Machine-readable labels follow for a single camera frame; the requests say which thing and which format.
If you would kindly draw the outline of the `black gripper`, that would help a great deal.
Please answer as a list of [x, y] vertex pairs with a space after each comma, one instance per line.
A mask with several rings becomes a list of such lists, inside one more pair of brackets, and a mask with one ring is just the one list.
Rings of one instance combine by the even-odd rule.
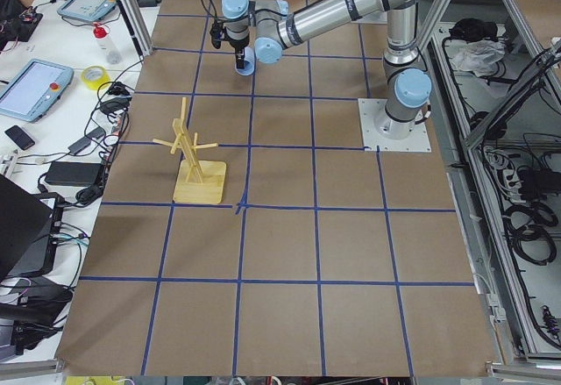
[[245, 69], [245, 49], [249, 46], [249, 39], [230, 39], [229, 44], [234, 48], [236, 57], [236, 70], [242, 71]]

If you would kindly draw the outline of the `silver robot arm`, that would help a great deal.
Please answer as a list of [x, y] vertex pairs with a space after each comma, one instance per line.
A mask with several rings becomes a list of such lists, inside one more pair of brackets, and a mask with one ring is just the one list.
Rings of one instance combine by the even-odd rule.
[[297, 11], [282, 0], [222, 0], [221, 7], [222, 14], [213, 18], [211, 42], [214, 48], [230, 44], [239, 73], [246, 70], [247, 47], [259, 62], [274, 64], [291, 47], [373, 13], [386, 13], [388, 98], [374, 126], [380, 135], [401, 140], [420, 124], [418, 114], [428, 105], [432, 82], [419, 67], [418, 0], [317, 0]]

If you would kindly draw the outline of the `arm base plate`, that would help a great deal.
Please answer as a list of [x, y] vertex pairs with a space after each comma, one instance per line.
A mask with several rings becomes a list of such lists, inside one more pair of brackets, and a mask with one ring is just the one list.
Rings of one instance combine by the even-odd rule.
[[386, 113], [386, 99], [360, 98], [359, 119], [363, 148], [371, 152], [430, 153], [430, 139], [425, 123], [417, 112], [413, 121], [400, 123]]

